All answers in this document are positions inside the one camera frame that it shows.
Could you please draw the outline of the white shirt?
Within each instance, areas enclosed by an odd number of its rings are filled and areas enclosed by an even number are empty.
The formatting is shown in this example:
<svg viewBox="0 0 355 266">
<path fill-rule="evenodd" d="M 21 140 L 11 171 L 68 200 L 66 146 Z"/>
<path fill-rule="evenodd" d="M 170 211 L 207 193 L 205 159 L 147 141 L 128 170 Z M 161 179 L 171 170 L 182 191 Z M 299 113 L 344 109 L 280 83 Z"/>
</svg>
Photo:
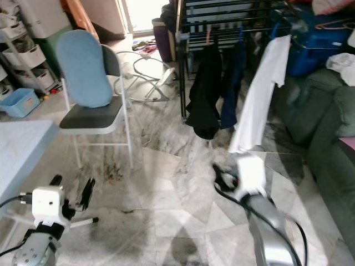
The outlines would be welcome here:
<svg viewBox="0 0 355 266">
<path fill-rule="evenodd" d="M 274 88 L 284 85 L 291 35 L 271 40 L 248 89 L 228 152 L 244 153 L 261 145 Z"/>
</svg>

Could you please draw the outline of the light blue folding table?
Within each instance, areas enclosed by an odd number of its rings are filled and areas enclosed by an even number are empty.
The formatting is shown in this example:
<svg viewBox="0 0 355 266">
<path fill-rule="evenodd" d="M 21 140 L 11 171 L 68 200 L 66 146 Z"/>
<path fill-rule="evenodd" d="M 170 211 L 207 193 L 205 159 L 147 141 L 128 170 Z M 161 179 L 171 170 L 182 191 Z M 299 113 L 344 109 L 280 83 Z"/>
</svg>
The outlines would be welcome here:
<svg viewBox="0 0 355 266">
<path fill-rule="evenodd" d="M 0 123 L 0 200 L 19 194 L 58 131 L 52 121 Z"/>
</svg>

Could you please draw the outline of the navy garment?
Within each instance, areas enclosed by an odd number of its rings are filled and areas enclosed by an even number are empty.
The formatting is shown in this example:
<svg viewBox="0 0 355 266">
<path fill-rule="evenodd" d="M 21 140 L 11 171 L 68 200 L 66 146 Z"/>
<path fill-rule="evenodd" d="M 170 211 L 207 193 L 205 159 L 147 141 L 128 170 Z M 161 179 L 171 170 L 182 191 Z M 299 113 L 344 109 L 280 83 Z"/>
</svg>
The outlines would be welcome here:
<svg viewBox="0 0 355 266">
<path fill-rule="evenodd" d="M 241 80 L 244 77 L 246 68 L 246 45 L 243 40 L 239 40 L 231 49 L 231 53 L 226 56 L 226 69 L 221 78 L 221 97 L 223 104 L 221 107 L 220 129 L 229 129 L 237 123 L 236 107 Z"/>
</svg>

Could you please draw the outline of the black garment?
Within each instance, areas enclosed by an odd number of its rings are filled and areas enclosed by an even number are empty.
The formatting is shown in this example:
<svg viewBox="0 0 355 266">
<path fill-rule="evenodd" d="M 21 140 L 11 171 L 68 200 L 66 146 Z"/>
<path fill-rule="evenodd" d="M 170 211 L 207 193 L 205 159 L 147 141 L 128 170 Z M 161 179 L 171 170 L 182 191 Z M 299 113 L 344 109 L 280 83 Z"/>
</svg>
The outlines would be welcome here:
<svg viewBox="0 0 355 266">
<path fill-rule="evenodd" d="M 192 126 L 201 139 L 211 140 L 220 129 L 220 114 L 216 102 L 220 98 L 222 60 L 220 49 L 206 46 L 200 55 L 195 81 L 190 89 L 189 115 L 186 124 Z"/>
</svg>

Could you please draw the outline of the white grey folding chair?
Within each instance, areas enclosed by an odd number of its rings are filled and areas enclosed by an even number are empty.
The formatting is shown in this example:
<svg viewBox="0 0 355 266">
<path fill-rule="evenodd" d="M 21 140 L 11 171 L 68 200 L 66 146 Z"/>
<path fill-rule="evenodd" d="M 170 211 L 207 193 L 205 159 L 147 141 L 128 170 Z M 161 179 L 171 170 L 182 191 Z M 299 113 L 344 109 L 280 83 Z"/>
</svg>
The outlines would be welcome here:
<svg viewBox="0 0 355 266">
<path fill-rule="evenodd" d="M 100 108 L 88 108 L 75 103 L 69 96 L 67 86 L 64 83 L 64 76 L 61 78 L 64 104 L 68 113 L 61 119 L 61 134 L 73 137 L 74 153 L 80 165 L 80 154 L 78 149 L 78 135 L 104 135 L 115 131 L 119 117 L 124 117 L 124 127 L 126 131 L 126 142 L 129 152 L 130 165 L 134 165 L 133 145 L 131 143 L 131 129 L 129 126 L 129 116 L 127 111 L 128 101 L 126 99 L 126 89 L 124 78 L 122 78 L 121 63 L 116 53 L 108 46 L 101 44 L 103 50 L 103 61 L 106 77 L 113 89 L 113 96 L 110 103 Z"/>
</svg>

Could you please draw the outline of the blue plastic basket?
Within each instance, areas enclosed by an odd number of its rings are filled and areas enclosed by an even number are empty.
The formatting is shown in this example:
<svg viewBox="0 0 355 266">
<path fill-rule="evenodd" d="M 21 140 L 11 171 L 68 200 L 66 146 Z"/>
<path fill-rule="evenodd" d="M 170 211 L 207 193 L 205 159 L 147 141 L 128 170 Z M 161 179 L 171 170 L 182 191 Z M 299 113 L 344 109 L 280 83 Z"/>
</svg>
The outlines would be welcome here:
<svg viewBox="0 0 355 266">
<path fill-rule="evenodd" d="M 0 108 L 11 117 L 26 117 L 40 104 L 34 89 L 16 89 L 0 102 Z"/>
</svg>

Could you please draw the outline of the green sofa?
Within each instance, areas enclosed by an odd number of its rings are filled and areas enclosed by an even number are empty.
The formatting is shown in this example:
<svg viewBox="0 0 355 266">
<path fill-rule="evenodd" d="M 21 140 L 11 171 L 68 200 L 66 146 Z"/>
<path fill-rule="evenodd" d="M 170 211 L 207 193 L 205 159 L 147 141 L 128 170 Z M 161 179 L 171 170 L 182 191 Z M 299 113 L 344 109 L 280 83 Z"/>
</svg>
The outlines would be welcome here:
<svg viewBox="0 0 355 266">
<path fill-rule="evenodd" d="M 273 108 L 305 160 L 345 244 L 355 259 L 355 86 L 322 68 L 306 76 L 286 76 L 273 94 Z"/>
</svg>

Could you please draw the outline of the black metal drying rack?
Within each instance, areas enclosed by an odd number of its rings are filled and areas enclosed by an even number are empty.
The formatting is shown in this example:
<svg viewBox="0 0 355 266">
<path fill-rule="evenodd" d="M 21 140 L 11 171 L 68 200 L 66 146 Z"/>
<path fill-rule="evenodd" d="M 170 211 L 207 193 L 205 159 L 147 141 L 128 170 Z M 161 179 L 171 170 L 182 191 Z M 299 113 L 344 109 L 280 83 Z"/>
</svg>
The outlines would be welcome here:
<svg viewBox="0 0 355 266">
<path fill-rule="evenodd" d="M 244 34 L 271 33 L 280 22 L 278 32 L 287 32 L 291 30 L 287 18 L 297 16 L 291 4 L 289 0 L 175 0 L 175 63 L 183 121 L 188 117 L 190 54 L 206 46 L 206 27 L 211 25 L 211 36 L 223 42 L 237 40 L 240 26 Z"/>
</svg>

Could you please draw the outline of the light blue chair cushion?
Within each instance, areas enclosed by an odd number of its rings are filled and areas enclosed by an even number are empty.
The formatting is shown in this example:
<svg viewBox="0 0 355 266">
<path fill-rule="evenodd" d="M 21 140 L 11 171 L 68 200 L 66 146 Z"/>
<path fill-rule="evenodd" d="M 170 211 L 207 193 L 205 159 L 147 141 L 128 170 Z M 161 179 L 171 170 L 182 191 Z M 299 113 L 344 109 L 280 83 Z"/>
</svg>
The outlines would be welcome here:
<svg viewBox="0 0 355 266">
<path fill-rule="evenodd" d="M 63 33 L 56 56 L 69 96 L 76 104 L 100 108 L 110 103 L 113 89 L 105 72 L 102 46 L 85 30 Z"/>
</svg>

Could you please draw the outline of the pink cushion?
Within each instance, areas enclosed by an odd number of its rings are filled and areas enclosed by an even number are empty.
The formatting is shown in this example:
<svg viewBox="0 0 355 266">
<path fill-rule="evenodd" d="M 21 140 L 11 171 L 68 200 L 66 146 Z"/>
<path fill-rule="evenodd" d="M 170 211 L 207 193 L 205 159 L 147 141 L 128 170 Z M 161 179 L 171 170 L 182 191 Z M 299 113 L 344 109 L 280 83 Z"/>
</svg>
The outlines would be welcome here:
<svg viewBox="0 0 355 266">
<path fill-rule="evenodd" d="M 338 145 L 344 152 L 355 152 L 355 136 L 340 137 Z"/>
</svg>

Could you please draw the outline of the green cabinet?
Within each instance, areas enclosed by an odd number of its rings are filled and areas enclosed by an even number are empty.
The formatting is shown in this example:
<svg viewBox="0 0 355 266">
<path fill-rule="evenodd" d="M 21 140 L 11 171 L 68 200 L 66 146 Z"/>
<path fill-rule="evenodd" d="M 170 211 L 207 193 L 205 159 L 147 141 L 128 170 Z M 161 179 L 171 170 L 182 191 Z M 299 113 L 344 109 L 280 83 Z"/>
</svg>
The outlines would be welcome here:
<svg viewBox="0 0 355 266">
<path fill-rule="evenodd" d="M 43 54 L 45 55 L 47 63 L 50 65 L 51 70 L 56 74 L 56 76 L 62 75 L 61 68 L 58 64 L 55 54 L 57 50 L 57 42 L 60 36 L 69 30 L 71 30 L 71 28 L 64 28 L 63 30 L 59 30 L 48 38 L 34 38 L 35 43 L 40 46 Z"/>
</svg>

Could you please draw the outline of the white drawer shelf unit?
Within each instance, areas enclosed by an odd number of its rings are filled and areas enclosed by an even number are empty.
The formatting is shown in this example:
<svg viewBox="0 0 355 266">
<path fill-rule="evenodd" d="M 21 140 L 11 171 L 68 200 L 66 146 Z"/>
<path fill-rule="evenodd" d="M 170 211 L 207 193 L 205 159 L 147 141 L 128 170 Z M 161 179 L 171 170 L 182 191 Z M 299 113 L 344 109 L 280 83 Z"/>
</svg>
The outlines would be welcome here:
<svg viewBox="0 0 355 266">
<path fill-rule="evenodd" d="M 35 89 L 42 100 L 61 91 L 40 45 L 35 43 L 20 17 L 15 0 L 0 0 L 0 33 L 7 50 L 2 52 L 8 71 L 26 88 Z"/>
</svg>

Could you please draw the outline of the red slippers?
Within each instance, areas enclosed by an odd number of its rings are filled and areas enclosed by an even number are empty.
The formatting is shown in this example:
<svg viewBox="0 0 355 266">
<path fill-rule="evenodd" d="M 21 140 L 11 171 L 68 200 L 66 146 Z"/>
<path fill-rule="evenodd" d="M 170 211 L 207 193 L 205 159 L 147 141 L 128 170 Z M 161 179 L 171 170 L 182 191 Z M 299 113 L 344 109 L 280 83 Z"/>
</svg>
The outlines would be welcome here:
<svg viewBox="0 0 355 266">
<path fill-rule="evenodd" d="M 157 49 L 155 40 L 136 41 L 132 45 L 132 50 L 140 54 L 151 55 Z"/>
</svg>

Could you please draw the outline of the dark purple suitcase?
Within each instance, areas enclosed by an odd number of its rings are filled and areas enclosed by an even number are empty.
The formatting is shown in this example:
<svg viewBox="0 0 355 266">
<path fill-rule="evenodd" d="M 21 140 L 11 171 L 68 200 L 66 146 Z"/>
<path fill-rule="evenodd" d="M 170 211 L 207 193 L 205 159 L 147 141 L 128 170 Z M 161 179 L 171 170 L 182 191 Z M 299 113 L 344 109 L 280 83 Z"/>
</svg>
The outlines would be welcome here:
<svg viewBox="0 0 355 266">
<path fill-rule="evenodd" d="M 174 43 L 174 34 L 169 30 L 167 25 L 163 23 L 162 18 L 154 18 L 152 21 L 153 35 L 164 63 L 172 63 L 176 61 L 176 51 Z"/>
</svg>

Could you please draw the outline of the blue suitcase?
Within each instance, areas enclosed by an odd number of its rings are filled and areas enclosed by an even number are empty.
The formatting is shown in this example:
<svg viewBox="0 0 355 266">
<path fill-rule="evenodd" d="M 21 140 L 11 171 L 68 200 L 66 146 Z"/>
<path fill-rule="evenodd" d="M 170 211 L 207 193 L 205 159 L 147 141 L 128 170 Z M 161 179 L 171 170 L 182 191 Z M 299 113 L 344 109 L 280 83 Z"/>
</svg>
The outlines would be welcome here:
<svg viewBox="0 0 355 266">
<path fill-rule="evenodd" d="M 297 16 L 289 18 L 292 23 L 291 49 L 287 59 L 287 74 L 304 76 L 321 68 L 326 60 L 344 51 L 353 30 L 319 30 L 317 24 L 355 18 L 345 12 L 332 15 L 315 15 L 311 5 L 292 3 Z"/>
</svg>

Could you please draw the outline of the crumpled white cloth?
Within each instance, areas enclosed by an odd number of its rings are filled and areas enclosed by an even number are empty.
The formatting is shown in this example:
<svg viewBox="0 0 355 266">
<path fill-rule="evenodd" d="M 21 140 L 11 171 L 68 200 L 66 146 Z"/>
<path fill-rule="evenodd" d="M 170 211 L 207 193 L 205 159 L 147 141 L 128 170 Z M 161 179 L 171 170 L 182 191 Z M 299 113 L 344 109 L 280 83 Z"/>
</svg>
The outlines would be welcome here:
<svg viewBox="0 0 355 266">
<path fill-rule="evenodd" d="M 355 55 L 341 53 L 330 56 L 326 68 L 340 73 L 340 77 L 348 86 L 355 86 Z"/>
</svg>

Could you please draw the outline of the white cabinet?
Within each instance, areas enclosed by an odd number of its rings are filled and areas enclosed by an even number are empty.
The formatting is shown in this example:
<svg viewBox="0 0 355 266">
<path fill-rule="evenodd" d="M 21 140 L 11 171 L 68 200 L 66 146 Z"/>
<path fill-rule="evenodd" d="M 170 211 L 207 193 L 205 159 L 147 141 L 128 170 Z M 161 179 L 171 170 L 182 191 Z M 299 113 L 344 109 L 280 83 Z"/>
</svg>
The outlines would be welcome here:
<svg viewBox="0 0 355 266">
<path fill-rule="evenodd" d="M 60 0 L 15 0 L 15 2 L 18 3 L 22 21 L 33 38 L 46 39 L 70 26 Z"/>
</svg>

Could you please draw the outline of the brown wooden board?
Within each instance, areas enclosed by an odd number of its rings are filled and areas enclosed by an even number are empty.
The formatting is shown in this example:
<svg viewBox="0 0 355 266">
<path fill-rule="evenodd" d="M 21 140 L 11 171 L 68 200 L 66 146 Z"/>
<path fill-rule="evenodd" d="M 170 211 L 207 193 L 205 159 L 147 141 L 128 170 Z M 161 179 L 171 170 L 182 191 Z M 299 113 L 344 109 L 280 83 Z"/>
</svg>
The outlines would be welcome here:
<svg viewBox="0 0 355 266">
<path fill-rule="evenodd" d="M 69 11 L 70 15 L 73 17 L 74 22 L 78 28 L 84 29 L 91 33 L 94 38 L 99 40 L 99 36 L 92 25 L 89 16 L 84 9 L 81 0 L 60 0 L 62 5 L 64 5 Z"/>
</svg>

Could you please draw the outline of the pink white pillow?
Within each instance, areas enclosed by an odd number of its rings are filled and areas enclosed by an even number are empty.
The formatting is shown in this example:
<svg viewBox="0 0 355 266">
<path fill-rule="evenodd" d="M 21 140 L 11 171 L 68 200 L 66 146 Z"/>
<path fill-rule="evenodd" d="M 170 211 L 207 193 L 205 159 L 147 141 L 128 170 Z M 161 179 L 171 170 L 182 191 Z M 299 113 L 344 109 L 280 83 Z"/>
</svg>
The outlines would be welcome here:
<svg viewBox="0 0 355 266">
<path fill-rule="evenodd" d="M 315 15 L 330 15 L 355 7 L 355 0 L 312 0 L 311 5 Z"/>
</svg>

